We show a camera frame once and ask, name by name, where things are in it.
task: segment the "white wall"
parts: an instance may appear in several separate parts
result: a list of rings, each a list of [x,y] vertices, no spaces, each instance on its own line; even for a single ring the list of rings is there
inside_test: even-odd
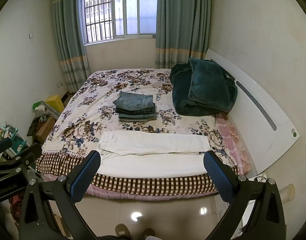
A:
[[[116,40],[85,46],[91,72],[155,68],[155,39]]]
[[[306,15],[296,0],[213,0],[209,48],[240,67],[279,104],[300,138],[266,171],[279,188],[287,239],[306,220]]]
[[[8,0],[0,12],[0,125],[8,121],[25,136],[32,104],[66,93],[59,81],[51,0]]]

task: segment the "curtain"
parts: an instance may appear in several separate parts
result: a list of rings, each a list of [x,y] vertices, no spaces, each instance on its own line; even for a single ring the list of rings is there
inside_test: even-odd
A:
[[[204,59],[208,49],[211,0],[158,0],[156,68],[172,68],[190,57]]]
[[[91,75],[83,42],[81,3],[81,0],[52,0],[55,39],[70,93],[77,92]]]

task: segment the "headboard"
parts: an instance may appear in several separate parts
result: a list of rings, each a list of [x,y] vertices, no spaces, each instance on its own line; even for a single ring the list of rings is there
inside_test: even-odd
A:
[[[260,174],[296,142],[299,133],[274,99],[250,76],[211,50],[206,58],[217,62],[236,79],[238,95],[229,115],[254,163],[251,175]]]

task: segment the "window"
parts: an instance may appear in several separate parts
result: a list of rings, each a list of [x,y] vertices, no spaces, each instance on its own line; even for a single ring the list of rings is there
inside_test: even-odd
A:
[[[84,0],[86,42],[151,36],[157,0]]]

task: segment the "glossy floor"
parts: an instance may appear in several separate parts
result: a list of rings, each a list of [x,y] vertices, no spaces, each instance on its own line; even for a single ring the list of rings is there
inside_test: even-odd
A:
[[[54,213],[59,214],[51,203]],[[115,226],[125,224],[136,240],[151,227],[163,240],[204,240],[218,222],[213,196],[171,201],[107,200],[86,195],[76,203],[80,214],[97,236],[115,235]],[[135,222],[132,214],[142,217]]]

